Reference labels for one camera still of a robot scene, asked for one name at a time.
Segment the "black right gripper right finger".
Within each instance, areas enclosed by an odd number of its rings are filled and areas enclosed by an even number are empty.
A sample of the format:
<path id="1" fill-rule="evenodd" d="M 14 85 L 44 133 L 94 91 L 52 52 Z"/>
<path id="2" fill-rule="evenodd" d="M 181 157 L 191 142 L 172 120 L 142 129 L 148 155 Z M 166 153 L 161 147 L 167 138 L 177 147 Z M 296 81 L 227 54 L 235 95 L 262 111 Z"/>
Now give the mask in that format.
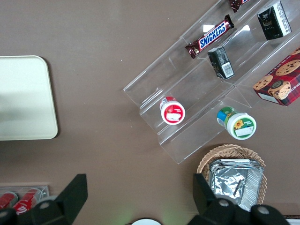
<path id="1" fill-rule="evenodd" d="M 198 210 L 190 225 L 251 225 L 250 213 L 231 200 L 217 198 L 200 173 L 193 175 L 193 199 Z"/>

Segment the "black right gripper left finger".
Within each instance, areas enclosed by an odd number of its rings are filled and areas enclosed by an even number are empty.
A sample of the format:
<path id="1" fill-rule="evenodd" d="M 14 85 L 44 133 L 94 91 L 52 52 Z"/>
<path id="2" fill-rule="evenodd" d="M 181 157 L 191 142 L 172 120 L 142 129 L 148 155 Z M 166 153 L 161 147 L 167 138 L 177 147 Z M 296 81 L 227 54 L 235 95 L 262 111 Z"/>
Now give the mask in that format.
<path id="1" fill-rule="evenodd" d="M 76 175 L 54 199 L 39 202 L 33 209 L 19 215 L 20 225 L 71 225 L 88 198 L 86 174 Z"/>

